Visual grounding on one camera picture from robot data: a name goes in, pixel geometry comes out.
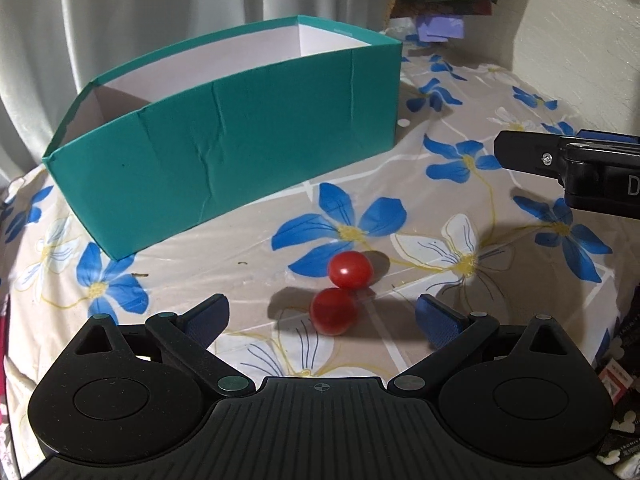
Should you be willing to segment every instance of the floral tablecloth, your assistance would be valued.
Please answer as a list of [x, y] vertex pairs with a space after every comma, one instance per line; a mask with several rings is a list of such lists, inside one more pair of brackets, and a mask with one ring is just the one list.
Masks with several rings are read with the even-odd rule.
[[[135, 324], [221, 292], [231, 319], [210, 350], [258, 384], [265, 376], [387, 381], [431, 351], [414, 316], [424, 292], [504, 323], [550, 313], [592, 360], [639, 281], [640, 225], [572, 212], [557, 182], [501, 169], [492, 155], [501, 130], [573, 135], [587, 126], [558, 97], [408, 38], [391, 152], [119, 262], [91, 240], [43, 167], [12, 183], [0, 216], [3, 314], [10, 302], [4, 474], [17, 478], [43, 459], [26, 416], [30, 395], [97, 312]], [[319, 336], [308, 304], [330, 286], [329, 258], [352, 248], [367, 251], [379, 279], [359, 294], [352, 330]]]

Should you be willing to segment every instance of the yellow flower center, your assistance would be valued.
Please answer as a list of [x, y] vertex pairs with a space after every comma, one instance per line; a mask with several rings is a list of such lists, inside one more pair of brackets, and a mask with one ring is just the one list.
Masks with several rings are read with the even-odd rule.
[[476, 272], [478, 258], [475, 254], [466, 254], [453, 266], [453, 271], [462, 274], [465, 278], [471, 278]]
[[476, 161], [474, 160], [474, 158], [471, 155], [463, 155], [462, 156], [462, 162], [465, 163], [465, 166], [469, 171], [475, 170]]
[[340, 224], [337, 229], [340, 240], [344, 240], [345, 242], [363, 242], [365, 240], [366, 233], [360, 228]]
[[564, 222], [553, 222], [551, 224], [551, 228], [558, 233], [560, 236], [568, 236], [571, 234], [571, 229]]
[[96, 298], [101, 298], [104, 296], [104, 293], [107, 290], [109, 285], [105, 282], [95, 282], [89, 286], [89, 298], [95, 300]]

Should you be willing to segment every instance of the blue flower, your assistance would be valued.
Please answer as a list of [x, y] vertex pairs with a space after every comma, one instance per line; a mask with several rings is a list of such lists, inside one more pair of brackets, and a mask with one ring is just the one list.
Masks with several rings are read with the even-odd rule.
[[451, 146], [424, 136], [422, 143], [431, 153], [442, 155], [447, 160], [454, 161], [447, 164], [431, 164], [427, 166], [427, 176], [435, 180], [446, 178], [458, 184], [463, 184], [469, 180], [472, 172], [477, 170], [499, 170], [501, 168], [500, 162], [494, 155], [478, 156], [478, 152], [484, 148], [484, 145], [477, 140], [464, 140], [455, 146]]
[[424, 95], [424, 97], [415, 97], [409, 99], [406, 102], [406, 107], [409, 108], [412, 112], [417, 112], [422, 109], [424, 104], [427, 102], [427, 97], [429, 98], [429, 106], [436, 110], [437, 112], [442, 110], [443, 102], [449, 105], [461, 105], [462, 101], [451, 96], [449, 90], [443, 88], [442, 86], [436, 86], [440, 84], [440, 80], [437, 78], [433, 78], [429, 81], [425, 86], [418, 88], [418, 92]]
[[543, 105], [549, 110], [555, 110], [556, 108], [558, 108], [558, 101], [545, 101], [538, 94], [530, 94], [528, 92], [525, 92], [521, 88], [518, 88], [517, 86], [513, 86], [512, 88], [513, 97], [518, 101], [522, 101], [529, 108], [538, 108], [538, 105]]
[[420, 41], [420, 38], [417, 34], [409, 34], [408, 36], [404, 37], [404, 40], [408, 43], [414, 43], [415, 46], [431, 46], [431, 43]]
[[88, 317], [94, 314], [109, 314], [117, 323], [118, 317], [106, 296], [114, 299], [126, 312], [142, 314], [149, 306], [149, 296], [131, 274], [124, 271], [133, 263], [135, 254], [122, 260], [111, 260], [104, 272], [100, 248], [89, 242], [76, 267], [78, 283], [88, 289]]
[[544, 247], [558, 247], [562, 245], [562, 252], [566, 264], [581, 280], [600, 283], [602, 279], [596, 272], [591, 254], [611, 254], [613, 251], [600, 240], [587, 226], [574, 223], [574, 214], [559, 198], [554, 203], [553, 209], [544, 202], [536, 202], [523, 196], [514, 196], [513, 201], [520, 209], [535, 216], [543, 222], [543, 226], [551, 232], [539, 232], [535, 242]]
[[22, 231], [22, 228], [25, 225], [35, 224], [38, 222], [38, 220], [40, 220], [40, 217], [42, 216], [42, 209], [34, 204], [42, 202], [49, 195], [52, 189], [53, 186], [42, 188], [39, 192], [31, 197], [27, 209], [25, 209], [24, 211], [20, 211], [16, 216], [14, 216], [14, 219], [11, 220], [6, 228], [6, 231], [4, 231], [4, 234], [8, 234], [8, 237], [4, 241], [5, 244], [12, 242], [14, 238], [17, 237], [18, 234], [20, 234], [20, 231]]
[[439, 56], [438, 54], [434, 54], [433, 56], [431, 56], [429, 59], [429, 63], [431, 63], [432, 72], [449, 72], [455, 79], [459, 79], [460, 81], [468, 81], [468, 79], [465, 79], [461, 75], [455, 74], [453, 72], [453, 67], [449, 63], [444, 61], [442, 59], [442, 56]]
[[540, 123], [540, 124], [542, 124], [542, 127], [546, 131], [548, 131], [548, 132], [550, 132], [552, 134], [575, 137], [574, 128], [569, 123], [565, 123], [564, 121], [560, 121], [558, 123], [558, 126], [553, 126], [552, 124], [545, 124], [545, 123]]
[[397, 198], [376, 199], [365, 211], [356, 226], [351, 198], [338, 186], [323, 182], [319, 186], [318, 205], [329, 217], [304, 214], [285, 222], [271, 238], [271, 249], [303, 244], [319, 238], [335, 241], [311, 249], [289, 266], [293, 272], [312, 278], [327, 275], [329, 260], [338, 253], [350, 251], [367, 237], [388, 236], [406, 221], [406, 211]]

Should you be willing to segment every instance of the purple paper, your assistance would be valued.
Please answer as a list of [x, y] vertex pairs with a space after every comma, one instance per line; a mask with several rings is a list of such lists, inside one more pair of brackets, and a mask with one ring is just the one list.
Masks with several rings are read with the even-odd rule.
[[427, 36], [459, 40], [465, 37], [465, 22], [461, 16], [418, 16], [416, 26], [421, 41], [436, 41], [424, 40]]

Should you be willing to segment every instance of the wall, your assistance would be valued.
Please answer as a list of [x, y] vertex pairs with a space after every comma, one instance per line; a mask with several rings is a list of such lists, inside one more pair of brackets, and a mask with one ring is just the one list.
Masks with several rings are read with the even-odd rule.
[[640, 0], [499, 0], [456, 46], [511, 68], [603, 130], [640, 135]]

